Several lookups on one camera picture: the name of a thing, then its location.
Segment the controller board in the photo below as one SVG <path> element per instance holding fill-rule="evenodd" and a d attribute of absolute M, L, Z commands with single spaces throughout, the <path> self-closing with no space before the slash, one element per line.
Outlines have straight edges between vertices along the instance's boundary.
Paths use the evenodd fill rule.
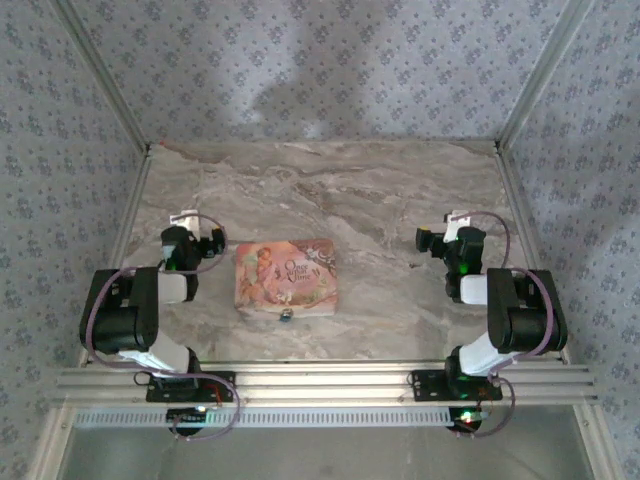
<path fill-rule="evenodd" d="M 167 424 L 200 424 L 207 420 L 208 410 L 205 407 L 170 408 L 165 414 Z"/>
<path fill-rule="evenodd" d="M 451 407 L 449 409 L 452 424 L 448 429 L 454 433 L 475 433 L 489 416 L 480 407 Z"/>

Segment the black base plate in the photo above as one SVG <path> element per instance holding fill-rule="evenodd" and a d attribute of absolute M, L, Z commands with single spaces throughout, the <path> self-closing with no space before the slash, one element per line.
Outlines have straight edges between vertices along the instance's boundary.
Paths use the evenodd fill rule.
<path fill-rule="evenodd" d="M 149 403 L 232 403 L 229 389 L 216 381 L 203 378 L 151 377 L 147 385 Z"/>
<path fill-rule="evenodd" d="M 444 370 L 414 370 L 410 386 L 416 402 L 502 400 L 500 387 L 484 377 L 449 374 Z"/>

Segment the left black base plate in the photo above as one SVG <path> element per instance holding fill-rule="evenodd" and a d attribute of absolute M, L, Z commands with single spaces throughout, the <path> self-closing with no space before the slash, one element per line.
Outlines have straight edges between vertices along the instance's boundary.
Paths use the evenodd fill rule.
<path fill-rule="evenodd" d="M 203 378 L 151 377 L 147 385 L 149 403 L 232 403 L 229 389 L 216 381 Z"/>

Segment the right controller board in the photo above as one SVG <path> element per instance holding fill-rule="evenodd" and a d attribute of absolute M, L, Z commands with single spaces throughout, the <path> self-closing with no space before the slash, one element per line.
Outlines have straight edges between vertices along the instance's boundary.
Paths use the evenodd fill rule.
<path fill-rule="evenodd" d="M 449 409 L 452 424 L 448 429 L 454 433 L 475 433 L 489 416 L 480 407 L 451 407 Z"/>

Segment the aluminium base rail beam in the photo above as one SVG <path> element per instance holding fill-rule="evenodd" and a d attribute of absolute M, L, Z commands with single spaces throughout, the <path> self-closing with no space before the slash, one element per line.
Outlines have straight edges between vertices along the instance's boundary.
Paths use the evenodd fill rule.
<path fill-rule="evenodd" d="M 415 406 L 424 383 L 411 379 L 415 370 L 440 370 L 441 362 L 418 361 L 251 361 L 210 362 L 205 369 L 232 371 L 243 406 L 266 407 L 404 407 Z M 595 404 L 599 391 L 586 365 L 558 359 L 520 362 L 500 373 L 508 380 L 499 398 L 502 406 L 514 396 L 519 406 Z M 49 397 L 78 406 L 140 406 L 146 397 L 141 378 L 131 372 L 96 364 L 65 368 Z"/>

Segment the pink book-shaped box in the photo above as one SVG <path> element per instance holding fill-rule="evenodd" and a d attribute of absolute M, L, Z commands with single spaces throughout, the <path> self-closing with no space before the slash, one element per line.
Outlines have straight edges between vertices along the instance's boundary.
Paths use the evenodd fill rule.
<path fill-rule="evenodd" d="M 256 319 L 331 316 L 337 311 L 338 278 L 328 238 L 244 243 L 235 256 L 235 307 Z"/>

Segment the aluminium side rail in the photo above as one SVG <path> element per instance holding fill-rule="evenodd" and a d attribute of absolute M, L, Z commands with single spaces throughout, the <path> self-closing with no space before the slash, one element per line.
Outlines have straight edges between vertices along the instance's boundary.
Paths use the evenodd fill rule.
<path fill-rule="evenodd" d="M 540 254 L 541 244 L 535 219 L 532 216 L 519 176 L 510 163 L 510 156 L 504 154 L 500 149 L 497 149 L 497 165 L 516 224 L 526 265 L 535 269 L 550 270 L 546 260 Z"/>
<path fill-rule="evenodd" d="M 108 276 L 104 280 L 100 281 L 96 288 L 91 287 L 89 290 L 84 311 L 86 314 L 86 320 L 82 320 L 80 325 L 80 333 L 84 335 L 84 340 L 87 341 L 87 344 L 83 345 L 83 353 L 79 359 L 78 366 L 80 368 L 85 368 L 92 364 L 102 365 L 106 368 L 115 369 L 117 371 L 138 371 L 144 369 L 143 366 L 136 362 L 116 362 L 109 358 L 100 357 L 94 349 L 92 335 L 98 311 L 109 294 L 111 286 L 130 270 L 130 267 L 124 268 L 122 264 L 126 256 L 125 250 L 129 243 L 142 190 L 150 168 L 149 156 L 151 147 L 152 145 L 148 144 L 148 151 L 146 155 L 142 155 L 142 163 L 138 168 L 133 190 L 130 192 L 129 198 L 126 202 L 124 217 L 116 235 L 115 245 L 112 249 L 111 259 L 109 260 L 110 269 L 106 270 Z"/>

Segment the aluminium frame post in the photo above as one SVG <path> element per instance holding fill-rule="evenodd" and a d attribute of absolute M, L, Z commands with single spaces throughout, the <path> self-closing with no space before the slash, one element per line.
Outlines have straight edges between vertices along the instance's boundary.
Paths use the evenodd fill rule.
<path fill-rule="evenodd" d="M 496 148 L 501 156 L 509 151 L 517 139 L 579 28 L 596 2 L 597 0 L 566 0 L 564 9 L 555 26 L 551 29 L 504 128 L 496 138 Z"/>
<path fill-rule="evenodd" d="M 148 142 L 72 0 L 48 0 L 129 140 L 145 156 Z"/>

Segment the left controller board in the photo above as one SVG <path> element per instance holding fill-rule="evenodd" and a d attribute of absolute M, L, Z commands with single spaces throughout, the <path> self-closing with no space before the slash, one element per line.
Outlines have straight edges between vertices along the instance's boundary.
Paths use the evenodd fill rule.
<path fill-rule="evenodd" d="M 208 410 L 205 407 L 170 408 L 165 414 L 167 424 L 200 424 L 207 420 Z"/>

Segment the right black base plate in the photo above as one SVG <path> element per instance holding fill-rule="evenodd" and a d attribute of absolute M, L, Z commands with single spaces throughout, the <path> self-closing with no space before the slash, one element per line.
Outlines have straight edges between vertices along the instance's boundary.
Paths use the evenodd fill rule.
<path fill-rule="evenodd" d="M 449 374 L 444 370 L 414 370 L 410 386 L 416 402 L 502 400 L 500 387 L 484 377 Z"/>

